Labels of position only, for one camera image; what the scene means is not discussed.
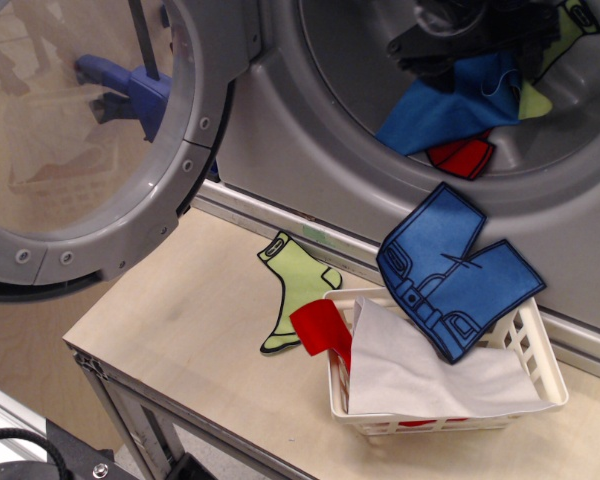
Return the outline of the black robot base bottom left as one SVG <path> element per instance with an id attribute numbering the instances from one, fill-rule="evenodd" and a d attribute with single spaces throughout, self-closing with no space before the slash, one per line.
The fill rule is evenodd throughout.
<path id="1" fill-rule="evenodd" d="M 0 428 L 0 441 L 22 440 L 42 448 L 47 459 L 0 463 L 0 479 L 134 479 L 134 476 L 100 453 L 70 453 L 31 430 Z"/>

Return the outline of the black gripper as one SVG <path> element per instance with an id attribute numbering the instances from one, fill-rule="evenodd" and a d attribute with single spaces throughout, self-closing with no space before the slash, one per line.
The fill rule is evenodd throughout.
<path id="1" fill-rule="evenodd" d="M 416 24 L 388 42 L 387 56 L 442 93 L 455 91 L 455 62 L 500 51 L 536 83 L 545 50 L 560 38 L 558 8 L 549 1 L 416 1 L 413 12 Z"/>

